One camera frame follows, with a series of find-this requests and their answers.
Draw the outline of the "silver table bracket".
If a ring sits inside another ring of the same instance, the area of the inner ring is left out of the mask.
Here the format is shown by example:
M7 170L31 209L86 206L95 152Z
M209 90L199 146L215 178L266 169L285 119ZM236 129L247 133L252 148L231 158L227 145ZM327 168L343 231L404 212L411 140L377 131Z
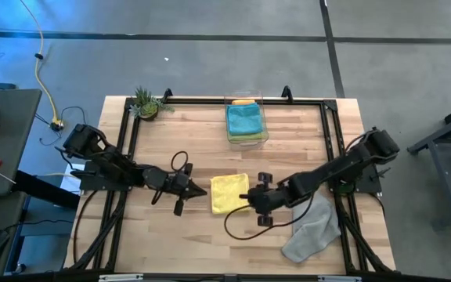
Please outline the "silver table bracket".
M362 278L350 276L318 276L317 282L362 282Z
M143 282L141 273L123 273L100 275L98 282Z

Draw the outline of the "white paper sheet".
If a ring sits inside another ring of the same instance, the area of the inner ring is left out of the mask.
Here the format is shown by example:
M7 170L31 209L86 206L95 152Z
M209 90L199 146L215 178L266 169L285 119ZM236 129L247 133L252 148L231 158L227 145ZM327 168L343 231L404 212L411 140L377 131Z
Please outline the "white paper sheet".
M60 184L60 188L63 190L69 191L71 193L75 193L79 196L82 196L84 192L80 189L81 180L78 178L74 178L71 174L72 168L67 166L65 172L63 173L62 182Z

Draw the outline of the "dark low desk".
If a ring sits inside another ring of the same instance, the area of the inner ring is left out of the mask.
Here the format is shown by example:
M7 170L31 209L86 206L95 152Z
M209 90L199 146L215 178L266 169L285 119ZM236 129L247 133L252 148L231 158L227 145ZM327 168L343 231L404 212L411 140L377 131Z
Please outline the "dark low desk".
M26 198L27 195L21 192L15 192L0 197L0 230L5 229L7 226L17 224L20 221L23 206L26 203ZM10 228L8 233L9 241L3 248L2 255L0 257L0 276L4 275L7 262L11 256L16 227Z

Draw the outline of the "black aluminium table frame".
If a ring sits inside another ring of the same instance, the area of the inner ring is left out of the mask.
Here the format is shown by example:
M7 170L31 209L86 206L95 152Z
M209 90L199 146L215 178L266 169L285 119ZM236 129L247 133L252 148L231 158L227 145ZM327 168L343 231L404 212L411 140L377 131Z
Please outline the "black aluminium table frame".
M269 139L259 150L232 150L226 137L224 101L219 97L173 96L173 113L164 112L136 129L135 161L167 169L185 159L193 180L204 189L218 175L246 173L255 183L259 172L279 181L316 168L327 150L338 152L363 131L355 99L283 98L264 100ZM135 188L128 194L115 263L118 273L342 274L341 242L296 264L282 255L290 238L291 212L274 213L275 228L265 232L256 214L230 218L211 211L209 197L187 201L181 216L175 197L151 204L153 192Z

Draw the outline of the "black rectangular bar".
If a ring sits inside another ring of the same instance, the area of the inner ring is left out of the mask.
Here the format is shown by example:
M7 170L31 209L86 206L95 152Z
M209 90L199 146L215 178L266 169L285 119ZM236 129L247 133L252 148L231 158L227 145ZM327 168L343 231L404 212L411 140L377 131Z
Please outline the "black rectangular bar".
M63 208L76 210L79 205L80 197L77 194L63 190L26 172L17 171L14 181L16 183L12 191L24 192Z

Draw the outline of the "yellow microfiber towel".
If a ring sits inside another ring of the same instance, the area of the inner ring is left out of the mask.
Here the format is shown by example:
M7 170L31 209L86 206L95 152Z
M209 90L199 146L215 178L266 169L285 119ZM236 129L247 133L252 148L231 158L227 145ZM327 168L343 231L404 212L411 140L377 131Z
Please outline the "yellow microfiber towel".
M236 208L248 205L240 198L249 189L247 174L221 175L211 179L211 211L213 214L226 214Z

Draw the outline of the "grey microfiber towel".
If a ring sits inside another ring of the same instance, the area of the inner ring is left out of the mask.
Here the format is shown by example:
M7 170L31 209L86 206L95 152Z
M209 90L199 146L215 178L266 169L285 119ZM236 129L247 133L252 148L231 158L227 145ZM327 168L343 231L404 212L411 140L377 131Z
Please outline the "grey microfiber towel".
M295 263L324 250L341 235L334 206L316 192L308 212L292 225L292 237L282 247L282 254Z

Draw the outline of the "potted succulent plant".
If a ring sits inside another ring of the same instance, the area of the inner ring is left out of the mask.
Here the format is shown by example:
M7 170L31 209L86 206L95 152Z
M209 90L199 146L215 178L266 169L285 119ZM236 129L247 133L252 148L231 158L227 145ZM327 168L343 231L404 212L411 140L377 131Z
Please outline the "potted succulent plant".
M167 105L162 99L158 99L152 95L148 89L138 87L135 90L133 104L128 108L134 118L140 118L144 121L153 121L159 111L167 111L173 113L175 109Z

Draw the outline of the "clear plastic bin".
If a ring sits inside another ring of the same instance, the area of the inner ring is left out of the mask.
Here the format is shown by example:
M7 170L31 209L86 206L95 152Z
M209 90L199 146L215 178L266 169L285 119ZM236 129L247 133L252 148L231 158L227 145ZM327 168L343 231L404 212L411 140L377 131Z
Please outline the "clear plastic bin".
M245 90L245 91L239 91L239 92L232 92L232 93L224 96L226 135L229 134L227 121L226 121L226 108L228 105L232 105L231 102L235 99L254 99L256 101L256 103L260 106L260 112L261 112L262 124L263 124L263 132L268 133L266 117L265 117L264 100L263 100L262 93L258 90ZM230 142L229 140L228 141L229 141L229 144L230 144L230 147L232 150L259 150L264 146L264 144L266 143L266 141L268 139L239 141L239 142Z

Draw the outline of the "grey side desk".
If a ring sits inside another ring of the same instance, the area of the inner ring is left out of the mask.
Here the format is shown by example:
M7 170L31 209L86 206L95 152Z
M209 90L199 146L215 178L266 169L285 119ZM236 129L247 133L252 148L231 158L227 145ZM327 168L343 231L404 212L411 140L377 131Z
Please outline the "grey side desk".
M41 99L38 89L0 90L0 172L14 180L34 115ZM0 196L13 184L0 176Z

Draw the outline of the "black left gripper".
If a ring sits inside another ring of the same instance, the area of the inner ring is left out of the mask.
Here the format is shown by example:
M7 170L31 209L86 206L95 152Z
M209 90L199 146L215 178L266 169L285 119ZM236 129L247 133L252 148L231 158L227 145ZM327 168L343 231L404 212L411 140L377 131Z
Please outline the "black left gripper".
M191 197L207 195L206 190L198 186L194 181L191 181L190 173L192 168L192 164L185 164L182 169L173 175L169 175L161 188L163 193L173 194L178 197L173 211L176 216L182 215L185 201Z

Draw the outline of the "teal microfiber towel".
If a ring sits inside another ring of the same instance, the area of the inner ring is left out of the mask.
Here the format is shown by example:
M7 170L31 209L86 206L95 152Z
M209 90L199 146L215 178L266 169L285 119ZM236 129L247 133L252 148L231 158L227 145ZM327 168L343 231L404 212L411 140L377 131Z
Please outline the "teal microfiber towel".
M257 134L263 131L260 106L256 103L228 105L226 121L228 132L232 136Z

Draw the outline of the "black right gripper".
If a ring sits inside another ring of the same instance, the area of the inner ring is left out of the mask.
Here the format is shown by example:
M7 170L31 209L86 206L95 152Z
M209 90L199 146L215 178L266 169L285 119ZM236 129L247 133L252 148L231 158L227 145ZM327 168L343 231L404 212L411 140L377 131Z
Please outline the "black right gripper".
M272 175L267 172L258 173L259 184L250 188L248 193L240 194L241 199L247 199L250 206L258 214L259 226L274 226L272 212L289 204L288 178L277 183L276 188L270 188Z

